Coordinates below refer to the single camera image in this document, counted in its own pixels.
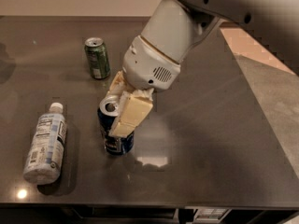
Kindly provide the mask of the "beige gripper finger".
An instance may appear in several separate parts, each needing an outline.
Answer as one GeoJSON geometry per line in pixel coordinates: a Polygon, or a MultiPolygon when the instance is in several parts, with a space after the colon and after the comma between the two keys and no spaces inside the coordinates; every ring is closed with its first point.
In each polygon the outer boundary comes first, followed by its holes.
{"type": "Polygon", "coordinates": [[[122,96],[124,92],[131,95],[134,92],[134,88],[127,82],[124,78],[123,72],[119,71],[116,76],[114,76],[107,95],[117,95],[122,96]]]}
{"type": "Polygon", "coordinates": [[[120,114],[118,131],[132,133],[135,128],[147,117],[153,108],[153,88],[135,90],[131,95],[123,93],[120,100],[120,114]]]}

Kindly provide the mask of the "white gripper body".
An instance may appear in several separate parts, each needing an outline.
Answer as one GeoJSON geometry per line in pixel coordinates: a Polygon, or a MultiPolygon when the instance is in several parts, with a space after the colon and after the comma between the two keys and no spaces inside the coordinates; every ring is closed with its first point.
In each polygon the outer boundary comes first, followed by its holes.
{"type": "Polygon", "coordinates": [[[122,71],[126,81],[135,89],[165,91],[179,75],[180,65],[173,63],[139,35],[124,55],[122,71]]]}

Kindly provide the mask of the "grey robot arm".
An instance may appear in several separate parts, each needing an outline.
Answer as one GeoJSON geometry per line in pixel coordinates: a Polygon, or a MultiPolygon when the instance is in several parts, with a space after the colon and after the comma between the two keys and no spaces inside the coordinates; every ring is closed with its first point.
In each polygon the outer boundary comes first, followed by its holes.
{"type": "Polygon", "coordinates": [[[108,134],[131,134],[151,111],[152,93],[169,89],[188,52],[224,20],[298,73],[299,0],[162,0],[109,87],[119,104],[108,134]]]}

